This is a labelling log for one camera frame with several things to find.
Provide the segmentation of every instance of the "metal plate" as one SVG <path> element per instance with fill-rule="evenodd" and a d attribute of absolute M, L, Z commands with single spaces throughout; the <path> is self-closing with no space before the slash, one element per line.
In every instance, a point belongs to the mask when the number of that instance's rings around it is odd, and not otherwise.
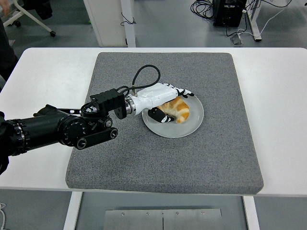
<path fill-rule="evenodd" d="M 107 210 L 104 230 L 223 230 L 220 209 Z"/>
<path fill-rule="evenodd" d="M 161 210 L 107 210 L 104 230 L 162 230 Z"/>
<path fill-rule="evenodd" d="M 163 210 L 164 230 L 223 230 L 220 209 Z"/>

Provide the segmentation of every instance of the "desk leg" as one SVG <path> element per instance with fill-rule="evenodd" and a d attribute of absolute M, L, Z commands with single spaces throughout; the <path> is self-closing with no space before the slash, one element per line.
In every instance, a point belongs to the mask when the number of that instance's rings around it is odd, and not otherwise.
<path fill-rule="evenodd" d="M 123 15 L 129 22 L 133 22 L 133 6 L 134 0 L 120 0 L 121 3 L 121 10 Z M 126 40 L 128 47 L 136 47 L 135 45 L 135 31 L 134 31 L 134 24 L 125 24 L 125 32 L 126 32 Z"/>
<path fill-rule="evenodd" d="M 258 18 L 260 8 L 261 8 L 260 3 L 261 3 L 261 0 L 256 0 L 256 3 L 253 6 L 253 9 L 252 10 L 250 9 L 247 11 L 250 28 L 252 30 L 253 35 L 255 35 L 254 40 L 256 42 L 259 42 L 262 40 L 257 23 L 256 23 L 256 20 Z"/>
<path fill-rule="evenodd" d="M 82 192 L 72 192 L 63 230 L 75 230 Z"/>
<path fill-rule="evenodd" d="M 253 196 L 243 196 L 243 203 L 248 224 L 248 230 L 260 230 L 258 216 Z"/>

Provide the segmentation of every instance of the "white plate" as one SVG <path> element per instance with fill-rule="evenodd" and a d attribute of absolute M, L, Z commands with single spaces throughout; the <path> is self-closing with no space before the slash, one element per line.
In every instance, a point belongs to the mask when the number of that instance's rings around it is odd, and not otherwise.
<path fill-rule="evenodd" d="M 203 120 L 203 107 L 196 96 L 181 97 L 188 105 L 190 114 L 187 120 L 181 124 L 175 121 L 159 123 L 148 116 L 148 109 L 142 111 L 143 121 L 154 133 L 165 138 L 181 138 L 193 133 L 201 125 Z"/>

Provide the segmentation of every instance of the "person's arm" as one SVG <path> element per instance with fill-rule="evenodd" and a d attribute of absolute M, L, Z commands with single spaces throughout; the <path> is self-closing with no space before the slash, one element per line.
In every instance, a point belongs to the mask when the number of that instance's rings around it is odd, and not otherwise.
<path fill-rule="evenodd" d="M 2 12 L 4 16 L 8 15 L 10 12 L 10 5 L 8 0 L 0 0 L 0 6 L 2 7 Z"/>

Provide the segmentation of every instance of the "croissant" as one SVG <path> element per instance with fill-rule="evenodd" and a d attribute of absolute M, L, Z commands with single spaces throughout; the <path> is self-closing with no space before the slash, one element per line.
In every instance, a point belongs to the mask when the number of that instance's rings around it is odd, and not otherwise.
<path fill-rule="evenodd" d="M 176 123 L 184 122 L 189 116 L 189 107 L 184 103 L 181 97 L 176 97 L 172 101 L 164 103 L 157 108 L 169 116 L 174 116 L 176 118 Z"/>

